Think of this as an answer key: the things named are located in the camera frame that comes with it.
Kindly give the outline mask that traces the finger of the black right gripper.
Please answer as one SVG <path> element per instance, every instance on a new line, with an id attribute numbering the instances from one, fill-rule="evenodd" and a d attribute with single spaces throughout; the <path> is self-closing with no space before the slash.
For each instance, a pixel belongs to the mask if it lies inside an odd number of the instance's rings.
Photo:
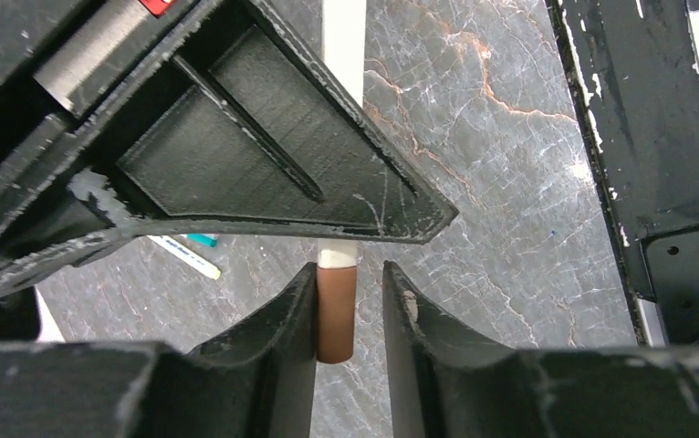
<path id="1" fill-rule="evenodd" d="M 266 1 L 239 33 L 181 27 L 155 67 L 188 83 L 124 153 L 46 119 L 0 172 L 0 297 L 145 235 L 424 244 L 456 208 L 395 150 Z"/>

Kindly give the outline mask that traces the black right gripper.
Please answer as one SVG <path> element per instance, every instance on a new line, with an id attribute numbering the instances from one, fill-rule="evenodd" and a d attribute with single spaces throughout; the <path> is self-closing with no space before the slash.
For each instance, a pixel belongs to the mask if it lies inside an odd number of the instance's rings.
<path id="1" fill-rule="evenodd" d="M 112 162 L 188 88 L 155 67 L 183 26 L 239 33 L 246 1 L 0 1 L 0 172 L 46 119 L 100 134 L 82 156 Z"/>

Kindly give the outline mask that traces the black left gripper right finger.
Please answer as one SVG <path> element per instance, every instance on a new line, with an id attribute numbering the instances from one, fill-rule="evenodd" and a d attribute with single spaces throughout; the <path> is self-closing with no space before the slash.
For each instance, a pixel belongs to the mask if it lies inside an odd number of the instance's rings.
<path id="1" fill-rule="evenodd" d="M 382 269 L 397 437 L 699 437 L 699 346 L 513 349 Z"/>

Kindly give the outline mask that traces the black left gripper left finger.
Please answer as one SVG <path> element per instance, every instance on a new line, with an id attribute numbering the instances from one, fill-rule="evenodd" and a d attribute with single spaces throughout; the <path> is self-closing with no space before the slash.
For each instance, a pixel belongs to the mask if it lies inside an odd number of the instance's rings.
<path id="1" fill-rule="evenodd" d="M 160 341 L 0 342 L 0 437 L 306 437 L 317 267 L 187 353 Z"/>

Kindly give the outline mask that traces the white pen with brown cap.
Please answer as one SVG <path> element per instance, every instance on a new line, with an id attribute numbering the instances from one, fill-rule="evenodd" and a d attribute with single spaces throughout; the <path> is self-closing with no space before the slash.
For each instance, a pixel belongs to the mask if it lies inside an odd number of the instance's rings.
<path id="1" fill-rule="evenodd" d="M 340 85 L 358 104 L 363 99 L 366 0 L 325 0 L 322 3 L 322 57 Z M 353 241 L 320 239 L 318 266 L 326 269 L 357 265 Z"/>

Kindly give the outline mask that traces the brown pen cap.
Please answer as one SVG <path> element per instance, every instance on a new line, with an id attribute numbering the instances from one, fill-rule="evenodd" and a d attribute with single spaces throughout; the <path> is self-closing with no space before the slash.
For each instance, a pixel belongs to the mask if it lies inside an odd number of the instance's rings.
<path id="1" fill-rule="evenodd" d="M 338 364 L 354 351 L 357 267 L 317 270 L 317 360 Z"/>

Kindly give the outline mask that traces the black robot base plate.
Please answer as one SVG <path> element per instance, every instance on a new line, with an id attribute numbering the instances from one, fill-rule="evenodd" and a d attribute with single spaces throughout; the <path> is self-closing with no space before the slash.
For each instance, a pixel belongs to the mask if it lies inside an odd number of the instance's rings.
<path id="1" fill-rule="evenodd" d="M 699 344 L 699 1 L 548 13 L 641 341 Z"/>

